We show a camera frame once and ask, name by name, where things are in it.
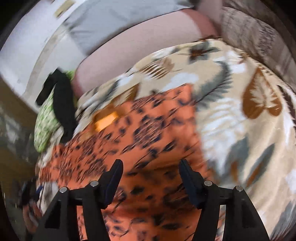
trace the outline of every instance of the orange fabric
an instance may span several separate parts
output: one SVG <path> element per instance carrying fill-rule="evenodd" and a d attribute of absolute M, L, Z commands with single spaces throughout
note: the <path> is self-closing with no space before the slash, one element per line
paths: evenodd
<path fill-rule="evenodd" d="M 102 210 L 112 241 L 191 240 L 200 211 L 185 193 L 178 172 L 186 158 L 193 170 L 209 179 L 195 133 L 192 86 L 182 85 L 123 103 L 123 116 L 89 139 L 89 125 L 67 146 L 58 145 L 41 170 L 40 181 L 76 189 L 99 179 L 115 159 L 124 172 L 113 203 Z M 82 208 L 78 207 L 81 240 L 87 239 Z"/>

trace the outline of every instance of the white wall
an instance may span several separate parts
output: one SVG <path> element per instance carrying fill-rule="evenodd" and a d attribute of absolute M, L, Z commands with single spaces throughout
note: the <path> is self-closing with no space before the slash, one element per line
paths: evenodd
<path fill-rule="evenodd" d="M 18 96 L 22 97 L 25 93 L 32 70 L 48 40 L 62 22 L 85 0 L 75 1 L 76 3 L 57 19 L 54 12 L 62 5 L 64 0 L 55 0 L 53 3 L 48 0 L 40 0 L 11 32 L 0 51 L 0 74 Z M 73 52 L 74 56 L 69 56 L 69 61 L 74 65 L 78 65 L 85 57 L 76 46 L 70 52 Z M 67 54 L 69 54 L 69 48 L 67 48 L 66 52 L 59 49 L 61 57 Z M 59 59 L 60 57 L 56 55 L 57 62 L 54 63 L 55 65 L 59 64 Z M 28 95 L 23 96 L 22 99 L 37 111 L 32 101 L 28 103 L 29 97 Z"/>

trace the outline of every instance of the metal rivet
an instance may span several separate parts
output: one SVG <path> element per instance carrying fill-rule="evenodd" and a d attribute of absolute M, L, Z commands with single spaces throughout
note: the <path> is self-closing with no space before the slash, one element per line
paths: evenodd
<path fill-rule="evenodd" d="M 64 192 L 66 192 L 68 189 L 67 189 L 67 187 L 62 187 L 59 191 L 61 192 L 61 193 L 64 193 Z"/>
<path fill-rule="evenodd" d="M 208 181 L 208 180 L 207 180 L 207 181 L 204 182 L 204 184 L 205 184 L 206 186 L 209 187 L 209 186 L 211 186 L 213 183 L 212 183 L 211 181 Z"/>
<path fill-rule="evenodd" d="M 242 186 L 236 186 L 235 188 L 236 188 L 236 190 L 238 190 L 239 192 L 241 192 L 241 191 L 244 189 Z"/>
<path fill-rule="evenodd" d="M 98 186 L 98 184 L 99 184 L 98 181 L 92 181 L 92 182 L 91 182 L 91 186 L 92 186 L 92 187 Z"/>

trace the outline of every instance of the gray fabric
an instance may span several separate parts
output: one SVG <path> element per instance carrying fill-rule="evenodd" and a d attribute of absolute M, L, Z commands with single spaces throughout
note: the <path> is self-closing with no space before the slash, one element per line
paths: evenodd
<path fill-rule="evenodd" d="M 82 51 L 91 54 L 136 24 L 192 7 L 190 0 L 88 0 L 63 24 Z"/>

